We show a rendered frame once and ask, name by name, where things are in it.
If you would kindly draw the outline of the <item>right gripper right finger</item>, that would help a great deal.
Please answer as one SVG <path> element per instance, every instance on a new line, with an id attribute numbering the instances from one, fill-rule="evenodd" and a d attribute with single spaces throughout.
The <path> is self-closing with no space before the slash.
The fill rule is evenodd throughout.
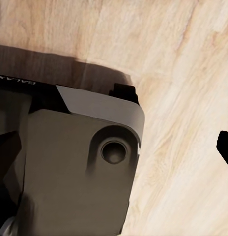
<path id="1" fill-rule="evenodd" d="M 217 140 L 216 148 L 228 164 L 228 132 L 221 131 Z"/>

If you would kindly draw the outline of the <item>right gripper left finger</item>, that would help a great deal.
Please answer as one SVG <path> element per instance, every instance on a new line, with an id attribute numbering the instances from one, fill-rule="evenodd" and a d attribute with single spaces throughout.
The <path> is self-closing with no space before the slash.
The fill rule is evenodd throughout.
<path id="1" fill-rule="evenodd" d="M 22 149 L 18 131 L 0 135 L 0 184 Z"/>

